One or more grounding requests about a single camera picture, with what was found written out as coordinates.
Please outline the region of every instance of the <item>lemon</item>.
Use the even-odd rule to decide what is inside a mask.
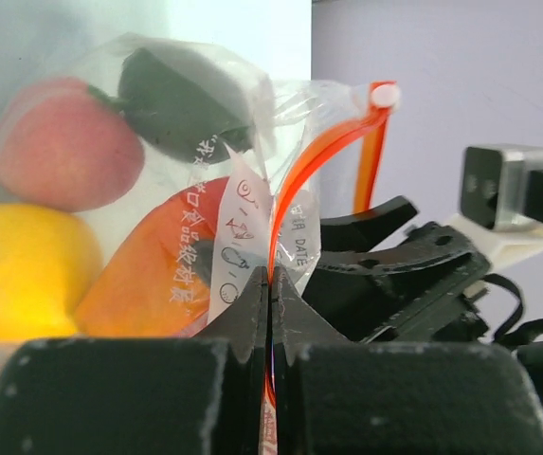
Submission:
[[[97,239],[80,218],[0,204],[0,342],[74,335],[69,315],[101,267]]]

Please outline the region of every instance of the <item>gray background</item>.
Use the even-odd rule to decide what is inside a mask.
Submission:
[[[314,79],[349,84],[395,79],[393,116],[376,202],[397,194],[418,223],[457,210],[463,149],[473,143],[543,146],[543,1],[337,0],[314,5]],[[322,171],[323,212],[339,214],[336,181],[353,156]],[[526,292],[526,319],[543,317],[543,254],[505,273]],[[493,326],[512,311],[495,291],[480,307]]]

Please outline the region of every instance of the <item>ziplock bag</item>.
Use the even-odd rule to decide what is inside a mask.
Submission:
[[[364,118],[368,95],[137,36],[22,90],[0,118],[0,344],[192,335],[278,232],[277,260],[304,288],[319,254],[313,172],[272,231],[274,195],[339,125],[330,113]]]

